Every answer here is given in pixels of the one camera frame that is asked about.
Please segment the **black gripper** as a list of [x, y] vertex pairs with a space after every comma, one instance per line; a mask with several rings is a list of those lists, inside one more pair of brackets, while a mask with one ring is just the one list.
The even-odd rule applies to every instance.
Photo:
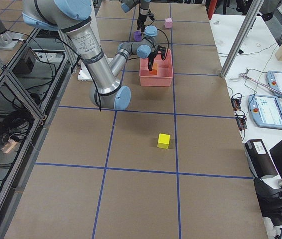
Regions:
[[157, 55], [161, 56], [162, 60], [166, 59], [168, 48], [158, 45], [154, 48], [154, 51], [148, 56], [148, 69], [149, 71], [153, 70], [154, 59]]
[[145, 31], [145, 25], [144, 23], [147, 21], [147, 18], [149, 18], [151, 21], [155, 21], [154, 14], [151, 12], [150, 9], [139, 10], [138, 18], [137, 18], [137, 31], [141, 30], [141, 35], [144, 34]]

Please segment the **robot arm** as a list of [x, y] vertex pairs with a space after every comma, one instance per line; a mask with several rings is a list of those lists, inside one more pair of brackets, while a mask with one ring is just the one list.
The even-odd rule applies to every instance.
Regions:
[[152, 22], [155, 21], [154, 14], [149, 9], [151, 0], [120, 0], [121, 9], [123, 12], [127, 13], [136, 6], [139, 7], [139, 13], [137, 18], [137, 31], [140, 31], [140, 34], [143, 35], [145, 32], [145, 22], [147, 18], [150, 18]]
[[90, 99], [99, 108], [124, 110], [130, 103], [131, 91], [117, 78], [129, 58], [133, 55], [148, 59], [148, 69], [152, 70], [155, 57], [166, 58], [167, 48], [157, 43], [158, 29], [145, 26], [147, 18], [153, 15], [148, 0], [123, 0], [124, 12], [139, 6], [137, 29], [144, 34], [140, 42], [125, 42], [108, 61], [100, 43], [91, 29], [92, 3], [89, 0], [25, 0], [23, 20], [26, 24], [44, 30], [61, 31], [74, 44], [75, 52], [81, 57], [93, 80]]

